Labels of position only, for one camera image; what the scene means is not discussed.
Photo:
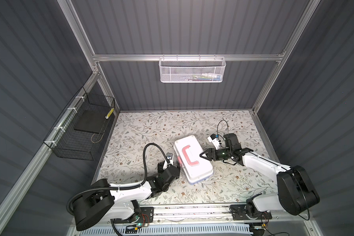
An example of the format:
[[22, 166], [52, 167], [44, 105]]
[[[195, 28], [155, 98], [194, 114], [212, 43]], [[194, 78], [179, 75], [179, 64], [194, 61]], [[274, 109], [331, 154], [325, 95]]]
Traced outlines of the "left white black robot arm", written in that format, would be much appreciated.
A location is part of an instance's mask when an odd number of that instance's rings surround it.
[[136, 222], [143, 214], [139, 202], [155, 198], [168, 191], [180, 177], [181, 166], [161, 152], [165, 161], [158, 164], [158, 172], [148, 175], [146, 149], [143, 150], [144, 178], [135, 184], [112, 184], [100, 179], [87, 190], [69, 199], [66, 210], [74, 217], [76, 230], [84, 231], [101, 219]]

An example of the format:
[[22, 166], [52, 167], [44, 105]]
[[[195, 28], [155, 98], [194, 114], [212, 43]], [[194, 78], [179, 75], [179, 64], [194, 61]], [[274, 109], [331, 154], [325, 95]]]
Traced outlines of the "white blue tool box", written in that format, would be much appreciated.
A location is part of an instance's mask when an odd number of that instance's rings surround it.
[[213, 175], [211, 162], [200, 157], [203, 149], [194, 135], [176, 140], [174, 150], [187, 181], [191, 185], [204, 181]]

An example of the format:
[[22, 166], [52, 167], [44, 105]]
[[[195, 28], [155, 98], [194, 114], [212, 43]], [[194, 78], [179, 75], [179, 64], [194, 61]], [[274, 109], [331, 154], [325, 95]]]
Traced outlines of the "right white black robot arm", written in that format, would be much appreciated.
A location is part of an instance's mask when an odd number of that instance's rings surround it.
[[258, 219], [267, 211], [285, 211], [300, 216], [304, 211], [320, 202], [320, 197], [306, 170], [299, 166], [284, 165], [264, 158], [254, 150], [242, 147], [236, 134], [228, 132], [224, 136], [212, 134], [208, 140], [213, 148], [204, 150], [200, 157], [208, 161], [225, 164], [240, 164], [268, 177], [277, 185], [276, 193], [258, 193], [247, 199], [245, 214], [249, 219]]

